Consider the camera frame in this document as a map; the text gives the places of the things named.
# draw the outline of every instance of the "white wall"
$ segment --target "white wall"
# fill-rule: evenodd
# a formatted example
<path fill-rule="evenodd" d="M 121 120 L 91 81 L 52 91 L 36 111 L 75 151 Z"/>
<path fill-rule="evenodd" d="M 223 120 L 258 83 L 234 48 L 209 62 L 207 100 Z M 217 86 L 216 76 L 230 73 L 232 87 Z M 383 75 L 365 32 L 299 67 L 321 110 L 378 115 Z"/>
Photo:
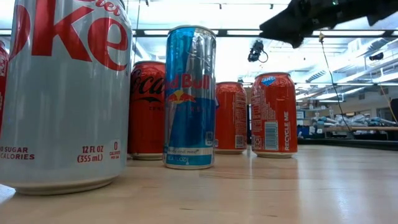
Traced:
<path fill-rule="evenodd" d="M 389 100 L 398 98 L 398 86 L 389 86 L 388 89 L 389 94 L 387 94 L 387 97 Z M 379 92 L 366 92 L 364 100 L 359 100 L 358 95 L 356 95 L 355 97 L 347 98 L 346 102 L 341 103 L 341 108 L 344 113 L 370 110 L 372 117 L 377 116 L 377 109 L 387 107 L 387 100 L 384 96 L 380 95 Z M 335 114 L 341 113 L 338 105 L 333 104 L 332 108 Z M 322 111 L 320 115 L 328 116 L 329 111 Z"/>

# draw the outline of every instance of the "red can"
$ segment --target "red can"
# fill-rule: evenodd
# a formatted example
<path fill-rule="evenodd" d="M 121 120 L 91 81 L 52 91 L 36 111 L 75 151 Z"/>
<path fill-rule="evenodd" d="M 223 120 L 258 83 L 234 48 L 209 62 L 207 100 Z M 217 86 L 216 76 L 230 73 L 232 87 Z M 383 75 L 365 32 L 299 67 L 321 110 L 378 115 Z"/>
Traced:
<path fill-rule="evenodd" d="M 164 145 L 165 63 L 137 62 L 131 73 L 129 146 L 135 159 L 161 160 Z"/>
<path fill-rule="evenodd" d="M 256 77 L 251 98 L 252 150 L 261 157 L 289 158 L 297 152 L 295 86 L 288 73 Z"/>
<path fill-rule="evenodd" d="M 0 133 L 2 126 L 2 114 L 4 111 L 4 99 L 6 95 L 7 68 L 9 55 L 6 52 L 5 44 L 0 40 Z"/>
<path fill-rule="evenodd" d="M 216 153 L 240 154 L 247 148 L 247 99 L 242 83 L 216 85 Z"/>

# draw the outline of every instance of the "workbench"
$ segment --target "workbench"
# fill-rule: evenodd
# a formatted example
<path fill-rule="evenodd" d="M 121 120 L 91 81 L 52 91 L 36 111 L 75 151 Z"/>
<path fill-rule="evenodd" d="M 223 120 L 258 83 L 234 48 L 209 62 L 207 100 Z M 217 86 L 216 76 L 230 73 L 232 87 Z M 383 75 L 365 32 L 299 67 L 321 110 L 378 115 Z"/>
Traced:
<path fill-rule="evenodd" d="M 397 186 L 398 152 L 374 149 L 300 146 L 294 159 L 248 151 L 216 155 L 206 170 L 129 161 L 89 192 L 29 197 L 0 185 L 0 223 L 397 223 Z"/>

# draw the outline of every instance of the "ceiling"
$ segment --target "ceiling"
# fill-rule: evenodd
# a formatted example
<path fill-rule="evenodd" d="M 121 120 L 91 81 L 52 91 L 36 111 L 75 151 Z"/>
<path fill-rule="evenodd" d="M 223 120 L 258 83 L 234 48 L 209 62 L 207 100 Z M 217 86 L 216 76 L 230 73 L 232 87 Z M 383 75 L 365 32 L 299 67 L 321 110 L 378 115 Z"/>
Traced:
<path fill-rule="evenodd" d="M 14 0 L 1 0 L 1 2 L 0 30 L 10 29 Z M 124 0 L 124 2 L 134 30 L 168 30 L 187 24 L 201 25 L 210 29 L 258 29 L 260 24 L 284 10 L 290 0 L 148 0 L 148 5 L 145 0 Z M 398 13 L 395 13 L 373 27 L 368 26 L 366 18 L 361 18 L 340 24 L 335 29 L 381 30 L 397 27 Z M 305 39 L 304 44 L 298 49 L 293 49 L 289 44 L 263 39 L 264 49 L 269 55 L 268 61 L 250 63 L 247 60 L 248 53 L 256 40 L 257 38 L 254 37 L 217 38 L 216 79 L 218 82 L 236 81 L 238 77 L 252 80 L 260 73 L 276 71 L 290 72 L 294 82 L 297 83 L 305 83 L 308 80 L 312 83 L 331 82 L 330 74 L 326 72 L 322 46 L 317 38 Z M 367 82 L 363 81 L 369 78 L 369 73 L 366 72 L 353 80 L 347 77 L 370 71 L 370 68 L 377 68 L 378 65 L 397 58 L 398 46 L 394 39 L 388 40 L 386 42 L 388 44 L 382 45 L 381 49 L 368 51 L 369 45 L 375 41 L 378 40 L 326 38 L 325 54 L 334 72 L 334 81 Z M 137 38 L 137 43 L 150 59 L 164 60 L 166 37 L 140 37 Z M 385 52 L 388 57 L 386 56 L 385 60 L 380 62 L 371 62 L 366 60 L 369 52 Z M 379 70 L 371 71 L 371 73 L 374 74 L 372 78 L 375 80 L 383 75 Z M 325 90 L 324 85 L 298 85 L 298 87 L 298 95 Z"/>

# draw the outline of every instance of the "coke logo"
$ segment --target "coke logo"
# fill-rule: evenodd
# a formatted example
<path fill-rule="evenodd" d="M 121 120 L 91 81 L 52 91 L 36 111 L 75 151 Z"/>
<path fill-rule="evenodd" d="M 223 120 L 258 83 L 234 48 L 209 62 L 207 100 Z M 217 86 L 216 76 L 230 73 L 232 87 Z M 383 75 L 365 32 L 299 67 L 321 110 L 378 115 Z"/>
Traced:
<path fill-rule="evenodd" d="M 131 89 L 130 89 L 130 94 L 134 96 L 134 94 L 138 91 L 138 94 L 144 95 L 140 96 L 135 99 L 135 101 L 138 100 L 146 100 L 149 103 L 152 102 L 159 102 L 161 103 L 162 100 L 159 99 L 159 97 L 162 96 L 151 96 L 151 95 L 161 95 L 164 92 L 164 78 L 157 78 L 155 79 L 154 77 L 156 75 L 151 75 L 148 74 L 147 77 L 142 78 L 141 76 L 142 70 L 141 69 L 135 69 L 131 73 Z"/>
<path fill-rule="evenodd" d="M 104 0 L 79 0 L 84 2 L 97 1 L 96 6 L 104 7 L 105 10 L 120 14 L 120 8 L 111 2 Z M 79 7 L 69 15 L 65 16 L 55 24 L 56 0 L 37 0 L 36 12 L 34 17 L 34 30 L 32 38 L 32 56 L 51 57 L 53 52 L 53 40 L 59 36 L 63 45 L 72 59 L 92 62 L 87 48 L 81 41 L 78 32 L 72 26 L 76 21 L 92 13 L 94 9 L 86 6 Z M 16 6 L 16 30 L 15 40 L 10 60 L 13 59 L 26 45 L 30 36 L 30 14 L 29 11 L 21 5 Z M 112 25 L 119 28 L 121 40 L 119 43 L 108 41 L 109 29 Z M 88 28 L 88 48 L 94 58 L 115 71 L 123 71 L 127 63 L 118 64 L 109 56 L 108 48 L 126 51 L 128 49 L 128 36 L 123 25 L 115 19 L 103 17 L 95 20 Z"/>

